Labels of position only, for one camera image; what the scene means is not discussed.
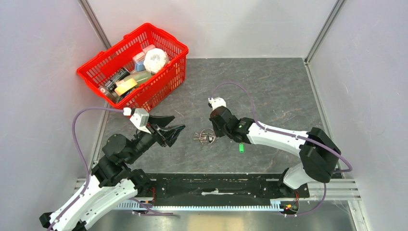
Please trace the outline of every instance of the metal frame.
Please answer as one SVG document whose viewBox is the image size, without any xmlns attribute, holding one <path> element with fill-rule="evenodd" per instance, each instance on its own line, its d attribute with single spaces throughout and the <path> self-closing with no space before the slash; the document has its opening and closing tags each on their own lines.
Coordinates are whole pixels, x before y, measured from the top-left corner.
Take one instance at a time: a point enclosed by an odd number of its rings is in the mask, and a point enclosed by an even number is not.
<svg viewBox="0 0 408 231">
<path fill-rule="evenodd" d="M 362 201 L 348 201 L 351 216 L 357 231 L 370 231 L 371 227 L 365 218 L 365 209 Z"/>
<path fill-rule="evenodd" d="M 81 7 L 84 10 L 85 14 L 87 15 L 92 27 L 95 29 L 95 32 L 98 35 L 99 39 L 101 40 L 102 44 L 105 46 L 106 49 L 109 49 L 112 45 L 108 37 L 106 36 L 105 32 L 103 31 L 102 26 L 99 23 L 98 18 L 96 17 L 95 12 L 90 6 L 88 0 L 78 0 L 78 1 L 79 1 L 79 4 L 81 4 Z"/>
<path fill-rule="evenodd" d="M 324 186 L 322 183 L 314 181 L 307 183 L 310 197 L 299 200 L 311 201 L 320 200 L 323 196 Z M 361 201 L 354 179 L 331 179 L 326 184 L 327 192 L 325 201 Z M 279 198 L 280 201 L 292 201 L 293 198 Z"/>
<path fill-rule="evenodd" d="M 310 71 L 310 67 L 309 67 L 309 63 L 306 62 L 306 59 L 303 60 L 303 63 L 305 64 L 305 68 L 306 68 L 306 72 L 307 72 L 307 77 L 309 78 L 309 82 L 310 82 L 310 86 L 312 87 L 312 91 L 313 91 L 313 95 L 315 96 L 315 101 L 316 101 L 316 105 L 318 106 L 318 111 L 319 111 L 319 115 L 321 118 L 321 122 L 323 124 L 323 130 L 326 132 L 326 134 L 332 138 L 332 133 L 329 129 L 329 125 L 327 123 L 327 117 L 326 117 L 326 113 L 324 108 L 323 108 L 323 104 L 320 100 L 319 97 L 319 93 L 315 84 L 315 80 L 312 76 L 312 73 Z"/>
<path fill-rule="evenodd" d="M 108 102 L 105 102 L 105 107 L 111 108 Z M 90 159 L 90 162 L 88 163 L 88 169 L 93 168 L 98 163 L 99 153 L 101 152 L 101 148 L 102 148 L 103 134 L 105 132 L 106 124 L 108 122 L 108 117 L 109 117 L 109 111 L 104 110 L 102 113 L 101 125 L 99 126 L 99 129 L 98 129 L 98 136 L 96 138 L 96 143 L 95 143 L 95 146 L 93 147 L 92 158 Z"/>
<path fill-rule="evenodd" d="M 309 64 L 310 61 L 313 59 L 313 56 L 315 55 L 317 49 L 319 48 L 321 42 L 323 41 L 324 37 L 326 37 L 327 32 L 329 31 L 333 21 L 336 19 L 339 11 L 341 10 L 345 0 L 337 0 L 335 5 L 333 6 L 329 17 L 326 19 L 326 22 L 324 23 L 322 29 L 319 32 L 319 35 L 317 36 L 315 42 L 312 45 L 312 48 L 310 49 L 309 53 L 307 54 L 305 58 L 306 64 Z"/>
</svg>

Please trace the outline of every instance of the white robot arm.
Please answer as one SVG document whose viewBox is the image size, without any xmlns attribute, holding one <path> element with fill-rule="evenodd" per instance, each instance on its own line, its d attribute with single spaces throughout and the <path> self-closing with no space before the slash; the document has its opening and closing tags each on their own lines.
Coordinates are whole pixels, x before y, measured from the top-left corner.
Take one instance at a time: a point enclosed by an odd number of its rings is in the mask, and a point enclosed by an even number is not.
<svg viewBox="0 0 408 231">
<path fill-rule="evenodd" d="M 226 103 L 222 98 L 209 99 L 209 105 L 213 109 L 210 121 L 217 137 L 227 135 L 236 142 L 262 144 L 284 150 L 301 158 L 300 164 L 286 169 L 281 176 L 280 191 L 283 195 L 291 194 L 301 185 L 311 181 L 316 180 L 324 183 L 330 181 L 338 157 L 298 138 L 308 137 L 325 144 L 340 154 L 340 150 L 323 130 L 312 128 L 309 132 L 292 131 L 256 122 L 251 118 L 237 119 L 226 108 Z"/>
<path fill-rule="evenodd" d="M 171 147 L 185 126 L 167 127 L 174 116 L 151 116 L 140 108 L 125 108 L 124 115 L 132 115 L 130 121 L 139 131 L 135 138 L 112 135 L 102 148 L 105 156 L 91 170 L 88 182 L 57 211 L 41 215 L 44 228 L 86 231 L 121 202 L 148 193 L 150 179 L 143 170 L 132 171 L 127 164 L 134 163 L 156 142 Z"/>
</svg>

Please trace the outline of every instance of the red plastic basket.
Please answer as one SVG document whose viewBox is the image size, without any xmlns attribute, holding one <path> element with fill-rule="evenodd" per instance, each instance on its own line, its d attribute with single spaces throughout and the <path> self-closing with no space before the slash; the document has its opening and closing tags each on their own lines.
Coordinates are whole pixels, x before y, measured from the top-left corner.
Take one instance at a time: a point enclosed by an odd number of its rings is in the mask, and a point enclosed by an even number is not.
<svg viewBox="0 0 408 231">
<path fill-rule="evenodd" d="M 132 71 L 133 56 L 150 44 L 166 51 L 170 63 L 118 103 L 112 102 L 99 91 L 99 85 L 105 84 L 121 67 Z M 77 73 L 95 94 L 105 98 L 112 107 L 117 109 L 142 107 L 150 111 L 186 79 L 188 52 L 187 46 L 177 41 L 175 37 L 150 23 L 145 23 L 123 36 L 123 40 L 109 50 L 100 52 L 82 65 Z"/>
</svg>

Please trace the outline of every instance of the white wall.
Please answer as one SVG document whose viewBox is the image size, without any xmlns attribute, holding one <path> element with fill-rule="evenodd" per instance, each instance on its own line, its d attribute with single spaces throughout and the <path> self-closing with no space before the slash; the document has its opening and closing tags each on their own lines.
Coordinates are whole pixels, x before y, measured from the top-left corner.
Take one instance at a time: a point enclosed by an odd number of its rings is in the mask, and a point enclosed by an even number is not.
<svg viewBox="0 0 408 231">
<path fill-rule="evenodd" d="M 305 57 L 336 0 L 89 0 L 112 44 L 150 22 L 189 58 Z"/>
<path fill-rule="evenodd" d="M 407 225 L 408 4 L 346 1 L 311 62 L 372 230 Z"/>
<path fill-rule="evenodd" d="M 76 69 L 103 46 L 79 3 L 3 1 L 0 8 L 0 230 L 43 231 L 38 220 L 85 176 L 71 137 L 74 115 L 103 100 Z M 101 112 L 79 118 L 89 160 Z"/>
</svg>

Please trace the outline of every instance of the gray floor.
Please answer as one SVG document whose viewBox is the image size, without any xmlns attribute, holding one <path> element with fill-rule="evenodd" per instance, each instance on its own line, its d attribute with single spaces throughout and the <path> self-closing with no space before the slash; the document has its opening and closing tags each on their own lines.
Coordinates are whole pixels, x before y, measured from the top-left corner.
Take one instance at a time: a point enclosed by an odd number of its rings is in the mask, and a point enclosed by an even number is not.
<svg viewBox="0 0 408 231">
<path fill-rule="evenodd" d="M 258 119 L 263 123 L 291 130 L 322 127 L 302 59 L 188 59 L 185 82 L 150 111 L 151 115 L 174 115 L 172 124 L 185 124 L 186 128 L 173 147 L 155 144 L 132 168 L 152 173 L 281 173 L 299 163 L 300 159 L 294 155 L 261 145 L 245 145 L 242 154 L 238 144 L 227 137 L 203 148 L 193 140 L 195 132 L 211 128 L 207 98 L 224 81 L 235 81 L 248 89 Z M 224 98 L 238 118 L 252 117 L 249 100 L 238 87 L 223 86 L 216 96 Z M 131 139 L 134 132 L 127 118 L 111 113 L 102 143 L 116 133 Z"/>
<path fill-rule="evenodd" d="M 238 144 L 224 137 L 201 149 L 193 141 L 195 132 L 210 128 L 211 109 L 207 98 L 221 82 L 236 81 L 252 95 L 258 119 L 268 125 L 309 130 L 322 128 L 312 89 L 300 58 L 296 59 L 193 59 L 187 61 L 186 81 L 150 113 L 175 115 L 174 124 L 186 128 L 171 148 L 155 145 L 133 168 L 145 172 L 270 172 L 281 173 L 299 163 L 294 155 L 261 145 L 246 145 L 245 153 Z M 236 86 L 223 86 L 214 96 L 223 97 L 227 107 L 238 118 L 252 117 L 250 103 Z M 108 137 L 122 133 L 132 138 L 130 121 L 119 113 L 109 116 L 103 144 Z M 301 212 L 317 202 L 301 202 Z M 355 226 L 347 201 L 325 201 L 308 216 L 283 218 L 272 212 L 175 212 L 178 217 L 138 217 L 129 211 L 111 211 L 91 231 L 353 231 Z"/>
</svg>

